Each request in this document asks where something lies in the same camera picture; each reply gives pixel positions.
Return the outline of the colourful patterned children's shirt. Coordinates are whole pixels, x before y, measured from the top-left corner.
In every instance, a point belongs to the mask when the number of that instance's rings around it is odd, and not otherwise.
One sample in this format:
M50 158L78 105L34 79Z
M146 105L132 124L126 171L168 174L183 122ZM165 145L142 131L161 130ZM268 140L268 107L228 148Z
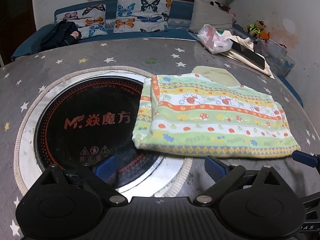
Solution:
M218 158L282 158L300 148L281 105L199 73L147 78L132 140L138 149Z

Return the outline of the blue sofa bench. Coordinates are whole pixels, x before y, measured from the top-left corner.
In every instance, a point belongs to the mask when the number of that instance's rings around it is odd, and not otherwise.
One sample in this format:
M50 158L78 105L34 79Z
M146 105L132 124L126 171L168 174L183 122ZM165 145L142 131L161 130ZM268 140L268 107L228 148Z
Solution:
M13 53L12 60L39 53L44 50L41 41L61 21L72 22L80 33L80 43L134 38L160 38L165 40L196 41L198 32L210 24L218 35L233 42L230 51L221 55L242 62L263 74L273 77L267 59L253 51L250 38L242 39L233 31L231 16L209 3L205 20L200 10L204 2L194 3L175 0L102 0L81 3L58 9L54 12L54 23L41 27L26 39Z

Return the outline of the clear plastic storage box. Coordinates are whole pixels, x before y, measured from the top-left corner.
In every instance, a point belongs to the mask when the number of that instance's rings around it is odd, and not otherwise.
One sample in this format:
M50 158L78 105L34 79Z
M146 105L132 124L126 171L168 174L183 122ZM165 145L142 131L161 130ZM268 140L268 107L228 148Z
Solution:
M285 77L296 62L287 54L287 48L273 40L267 42L257 39L254 51L262 55L271 72L278 77Z

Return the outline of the pink plush toy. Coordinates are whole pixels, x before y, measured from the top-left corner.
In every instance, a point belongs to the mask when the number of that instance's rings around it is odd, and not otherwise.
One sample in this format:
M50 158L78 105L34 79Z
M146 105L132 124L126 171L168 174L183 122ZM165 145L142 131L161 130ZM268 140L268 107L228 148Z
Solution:
M231 13L231 15L232 15L233 24L235 24L237 22L236 14L235 13Z

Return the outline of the right butterfly cushion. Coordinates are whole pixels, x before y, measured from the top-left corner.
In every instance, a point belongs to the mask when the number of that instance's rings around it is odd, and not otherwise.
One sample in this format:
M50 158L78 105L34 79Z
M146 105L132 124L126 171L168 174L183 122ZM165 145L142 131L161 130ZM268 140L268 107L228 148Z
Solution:
M169 30L173 0L118 0L113 32L155 33Z

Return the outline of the panda plush toy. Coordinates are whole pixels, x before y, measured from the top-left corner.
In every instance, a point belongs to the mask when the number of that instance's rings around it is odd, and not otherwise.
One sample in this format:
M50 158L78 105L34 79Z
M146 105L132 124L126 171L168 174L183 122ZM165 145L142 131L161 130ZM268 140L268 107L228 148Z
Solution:
M229 12L229 10L230 10L230 7L223 5L223 4L219 3L218 1L212 1L211 0L210 4L212 6L217 6L220 10L223 10L223 11L226 11L226 12Z

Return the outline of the grey pillow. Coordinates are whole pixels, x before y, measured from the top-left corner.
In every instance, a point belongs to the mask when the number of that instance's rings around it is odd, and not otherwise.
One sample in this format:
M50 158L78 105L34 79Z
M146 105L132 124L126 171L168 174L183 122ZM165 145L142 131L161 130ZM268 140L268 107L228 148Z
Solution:
M195 0L189 31L198 33L205 24L210 24L218 31L232 31L233 17L214 5L213 0Z

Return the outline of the pink white plastic bag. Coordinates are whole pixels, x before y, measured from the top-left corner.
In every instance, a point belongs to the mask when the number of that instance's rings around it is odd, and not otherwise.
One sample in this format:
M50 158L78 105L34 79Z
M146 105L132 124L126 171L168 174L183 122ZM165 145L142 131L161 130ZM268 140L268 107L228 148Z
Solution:
M198 32L199 41L211 53L219 54L231 50L233 42L222 37L210 24L205 24Z

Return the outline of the dark backpack on sofa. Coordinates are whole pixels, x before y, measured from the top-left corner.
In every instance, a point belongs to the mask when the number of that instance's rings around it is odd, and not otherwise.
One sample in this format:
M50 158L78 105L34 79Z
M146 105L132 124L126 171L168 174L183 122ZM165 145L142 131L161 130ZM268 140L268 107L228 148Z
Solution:
M80 38L82 34L76 24L62 20L41 40L40 51L74 45Z

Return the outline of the black smartphone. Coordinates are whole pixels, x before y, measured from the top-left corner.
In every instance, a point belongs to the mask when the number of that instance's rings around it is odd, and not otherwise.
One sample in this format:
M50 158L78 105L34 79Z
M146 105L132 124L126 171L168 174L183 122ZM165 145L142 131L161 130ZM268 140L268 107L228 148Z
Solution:
M233 41L231 51L239 54L244 59L248 60L250 63L256 65L260 69L262 70L265 69L265 60L260 55L258 55L254 51L251 51L245 48L244 46L240 45L238 42Z

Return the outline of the cream folded cloth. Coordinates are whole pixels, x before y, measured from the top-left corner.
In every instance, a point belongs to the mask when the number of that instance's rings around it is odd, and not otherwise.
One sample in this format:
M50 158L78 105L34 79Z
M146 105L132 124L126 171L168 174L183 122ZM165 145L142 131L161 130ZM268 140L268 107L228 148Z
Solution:
M243 39L240 36L233 35L228 30L225 30L221 36L226 39L230 39L233 42L232 48L221 53L222 55L239 61L248 67L253 68L274 79L274 76L265 58L253 50L253 42L249 37Z

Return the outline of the butterfly cushion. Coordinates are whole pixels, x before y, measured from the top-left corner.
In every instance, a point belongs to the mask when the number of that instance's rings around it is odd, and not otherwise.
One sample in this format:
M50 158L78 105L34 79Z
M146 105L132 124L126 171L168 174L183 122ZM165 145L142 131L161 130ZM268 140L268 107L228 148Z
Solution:
M105 4L95 4L80 10L55 15L55 24L62 20L74 22L82 35L81 39L107 35Z
M173 0L118 0L113 32L155 33L169 30Z

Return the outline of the black induction cooktop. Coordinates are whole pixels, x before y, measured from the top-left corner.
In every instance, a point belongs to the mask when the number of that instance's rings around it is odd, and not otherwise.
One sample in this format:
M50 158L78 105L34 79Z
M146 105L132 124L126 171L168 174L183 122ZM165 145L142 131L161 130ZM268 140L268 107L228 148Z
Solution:
M106 182L126 198L174 197L192 160L135 148L132 132L150 73L127 66L86 69L45 88L28 109L14 149L14 177L26 194L44 170L94 165L115 155Z

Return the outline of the grey star tablecloth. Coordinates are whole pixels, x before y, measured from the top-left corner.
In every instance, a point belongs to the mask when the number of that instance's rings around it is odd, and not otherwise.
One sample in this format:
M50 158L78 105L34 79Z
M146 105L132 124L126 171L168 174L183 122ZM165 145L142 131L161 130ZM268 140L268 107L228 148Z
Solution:
M277 79L195 41L136 38L77 44L30 55L1 68L1 239L20 239L15 219L22 195L14 178L14 147L20 124L40 92L61 77L104 66L130 66L152 74L189 73L196 66L228 70L242 85L269 94L286 113L303 152L319 154L319 131L300 103Z

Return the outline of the left butterfly cushion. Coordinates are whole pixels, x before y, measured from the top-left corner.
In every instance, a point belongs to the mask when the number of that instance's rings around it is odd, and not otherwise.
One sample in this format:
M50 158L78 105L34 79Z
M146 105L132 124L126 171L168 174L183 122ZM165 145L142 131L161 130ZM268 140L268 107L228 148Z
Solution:
M95 4L80 10L55 15L55 24L62 20L74 22L82 35L81 39L107 35L105 4Z

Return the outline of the teddy bear in yellow vest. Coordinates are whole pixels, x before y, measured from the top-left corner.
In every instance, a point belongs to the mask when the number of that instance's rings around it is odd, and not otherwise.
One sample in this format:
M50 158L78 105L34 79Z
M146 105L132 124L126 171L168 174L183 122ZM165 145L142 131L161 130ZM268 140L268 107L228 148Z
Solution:
M245 26L243 31L248 33L250 36L259 37L265 27L266 24L264 20L257 20L254 23Z

